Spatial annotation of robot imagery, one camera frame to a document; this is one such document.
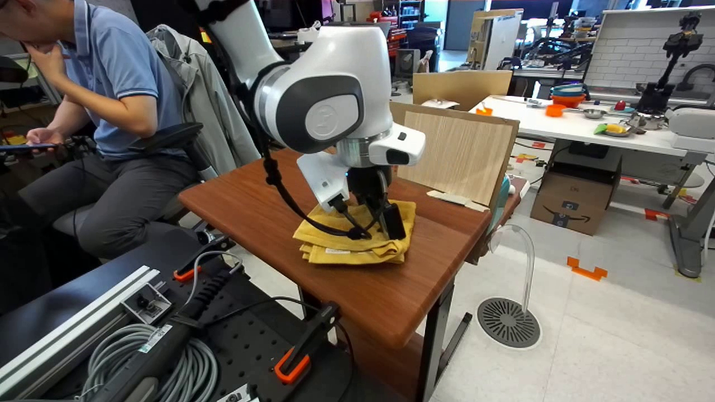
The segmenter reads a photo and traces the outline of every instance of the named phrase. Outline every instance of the floor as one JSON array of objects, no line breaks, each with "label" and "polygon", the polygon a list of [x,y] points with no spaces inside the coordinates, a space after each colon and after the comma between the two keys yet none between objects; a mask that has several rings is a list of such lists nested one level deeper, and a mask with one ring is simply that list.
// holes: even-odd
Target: floor
[{"label": "floor", "polygon": [[[539,178],[539,171],[511,160],[511,174]],[[660,204],[651,185],[621,185],[617,200]],[[473,319],[434,402],[711,402],[715,401],[715,258],[702,279],[673,270],[663,222],[646,222],[632,211],[610,207],[598,233],[587,238],[530,220],[535,190],[510,226],[530,233],[537,272],[530,312],[541,340],[530,349],[495,341]],[[476,265],[457,278],[449,332],[463,312],[490,298],[522,301],[526,243],[511,227],[499,227]],[[603,268],[601,282],[575,276],[568,258],[583,268]],[[245,260],[255,284],[270,296],[298,296],[296,287]]]}]

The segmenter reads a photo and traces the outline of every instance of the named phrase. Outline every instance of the gray cable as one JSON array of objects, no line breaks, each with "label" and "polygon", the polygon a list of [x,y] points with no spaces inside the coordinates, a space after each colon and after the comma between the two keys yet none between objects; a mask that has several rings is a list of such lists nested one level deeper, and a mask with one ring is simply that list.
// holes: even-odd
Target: gray cable
[{"label": "gray cable", "polygon": [[[78,401],[98,392],[156,332],[154,327],[130,325],[107,335],[89,356],[88,380]],[[209,402],[220,382],[220,363],[202,341],[190,340],[176,369],[158,392],[162,402]]]}]

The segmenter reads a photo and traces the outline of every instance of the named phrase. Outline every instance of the yellow cloth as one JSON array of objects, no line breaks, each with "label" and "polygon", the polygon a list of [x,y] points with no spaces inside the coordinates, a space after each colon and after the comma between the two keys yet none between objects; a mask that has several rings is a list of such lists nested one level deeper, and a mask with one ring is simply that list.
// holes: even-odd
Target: yellow cloth
[{"label": "yellow cloth", "polygon": [[[339,263],[339,265],[367,265],[367,263],[403,263],[405,252],[410,250],[412,227],[416,226],[416,204],[413,201],[393,201],[401,207],[405,239],[386,239],[376,223],[371,227],[371,239],[348,239],[336,238],[314,227],[308,222],[302,222],[293,233],[293,239],[302,242],[300,252],[310,263]],[[363,226],[373,222],[371,213],[364,206],[352,206],[348,213]],[[310,220],[337,227],[352,230],[353,226],[339,213],[327,213],[320,206],[308,215]]]}]

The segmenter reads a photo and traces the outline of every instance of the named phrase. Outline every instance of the orange tape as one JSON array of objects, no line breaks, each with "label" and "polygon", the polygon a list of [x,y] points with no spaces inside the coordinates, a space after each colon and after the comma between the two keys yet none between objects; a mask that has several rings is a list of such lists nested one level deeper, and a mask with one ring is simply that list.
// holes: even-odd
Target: orange tape
[{"label": "orange tape", "polygon": [[597,265],[595,270],[585,270],[585,268],[582,265],[582,262],[575,260],[575,258],[568,258],[565,263],[572,268],[572,272],[576,272],[576,276],[582,276],[582,278],[590,278],[590,279],[595,279],[595,282],[601,282],[603,278],[609,278],[609,270],[603,270],[601,265]]}]

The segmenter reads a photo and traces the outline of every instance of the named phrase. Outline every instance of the man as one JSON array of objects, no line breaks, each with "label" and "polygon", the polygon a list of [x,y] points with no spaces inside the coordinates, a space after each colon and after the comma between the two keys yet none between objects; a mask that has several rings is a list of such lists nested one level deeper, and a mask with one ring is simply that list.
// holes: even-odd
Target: man
[{"label": "man", "polygon": [[98,154],[35,178],[19,196],[0,196],[11,213],[5,227],[43,227],[95,204],[77,222],[83,250],[117,258],[143,243],[167,201],[197,182],[181,149],[137,153],[131,146],[184,124],[178,87],[125,15],[88,0],[0,0],[0,37],[26,48],[43,76],[66,93],[48,127],[30,144],[63,144],[95,124]]}]

